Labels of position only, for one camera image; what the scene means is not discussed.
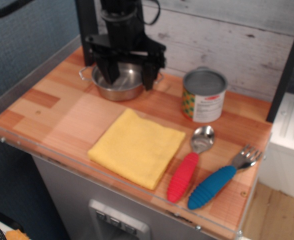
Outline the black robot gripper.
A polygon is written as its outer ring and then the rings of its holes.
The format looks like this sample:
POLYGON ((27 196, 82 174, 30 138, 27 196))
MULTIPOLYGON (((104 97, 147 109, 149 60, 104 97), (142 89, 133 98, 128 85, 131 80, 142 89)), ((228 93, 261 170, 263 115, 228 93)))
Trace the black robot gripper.
POLYGON ((141 14, 103 14, 106 34, 89 34, 97 67, 108 84, 120 76, 118 62, 142 65, 142 83, 146 91, 152 90, 160 68, 165 67, 165 45, 145 34, 145 21, 141 14))

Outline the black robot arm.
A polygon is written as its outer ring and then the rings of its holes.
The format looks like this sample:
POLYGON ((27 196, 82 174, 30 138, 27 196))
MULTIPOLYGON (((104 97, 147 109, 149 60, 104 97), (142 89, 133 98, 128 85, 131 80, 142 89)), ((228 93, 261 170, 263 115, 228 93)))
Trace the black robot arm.
POLYGON ((93 59, 108 84, 120 76, 119 63, 130 63, 141 68, 141 82, 149 91, 159 70, 165 67, 166 46, 145 33, 143 6, 140 0, 102 0, 101 18, 106 34, 86 37, 93 59))

